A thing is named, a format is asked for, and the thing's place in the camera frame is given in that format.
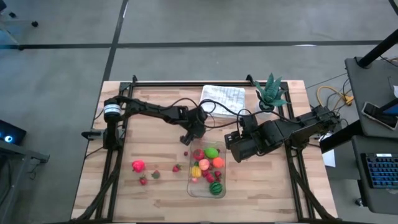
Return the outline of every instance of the green plant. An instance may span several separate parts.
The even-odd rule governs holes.
[[[256,93],[262,109],[273,110],[274,107],[282,106],[287,103],[285,100],[281,99],[281,96],[286,92],[279,88],[281,81],[282,77],[274,81],[274,75],[270,74],[264,89],[261,88],[259,82],[254,82],[258,89]]]

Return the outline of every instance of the plastic container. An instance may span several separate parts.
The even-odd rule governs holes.
[[[195,162],[197,161],[193,157],[193,152],[196,149],[202,149],[205,150],[209,147],[213,147],[215,149],[219,149],[220,152],[218,153],[218,157],[222,158],[224,160],[224,166],[221,168],[213,168],[213,170],[209,170],[209,172],[214,173],[215,171],[220,171],[221,172],[221,181],[220,183],[223,185],[223,190],[219,195],[213,195],[210,193],[209,186],[211,183],[209,183],[206,179],[206,177],[198,177],[197,182],[192,181],[192,167],[194,166]],[[189,195],[192,197],[206,197],[206,198],[222,198],[225,196],[226,193],[226,186],[225,186],[225,178],[226,178],[226,172],[225,172],[225,167],[226,167],[226,148],[225,144],[223,142],[205,142],[201,141],[201,139],[196,139],[191,143],[191,150],[190,150],[190,162],[189,162],[189,175],[188,175],[188,186],[187,186],[187,192]]]

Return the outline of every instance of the smartphone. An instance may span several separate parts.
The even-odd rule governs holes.
[[[369,102],[365,102],[362,114],[391,130],[395,130],[397,128],[398,118],[396,116],[381,113],[378,106]]]

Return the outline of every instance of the concrete floor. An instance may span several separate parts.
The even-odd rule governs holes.
[[[7,2],[25,23],[10,31],[23,44],[110,44],[122,0],[15,0]],[[38,28],[29,21],[39,22]],[[396,29],[387,0],[184,1],[129,0],[120,43],[206,41],[381,40]],[[0,44],[10,44],[0,33]],[[373,45],[318,47],[222,47],[117,49],[110,80],[265,79],[271,72],[312,86],[345,73],[344,59]],[[28,131],[25,144],[51,154],[27,179],[14,223],[50,223],[70,218],[109,49],[0,50],[0,119]],[[394,47],[385,56],[398,55]],[[322,85],[340,89],[346,75]],[[308,98],[317,105],[316,89]],[[322,100],[330,93],[321,93]],[[337,98],[330,103],[333,106]],[[354,105],[340,113],[357,120]],[[358,208],[358,186],[331,180],[339,217],[393,223],[397,216]]]

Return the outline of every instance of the keyboard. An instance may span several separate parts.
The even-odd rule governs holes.
[[[364,154],[371,188],[398,189],[398,154]]]

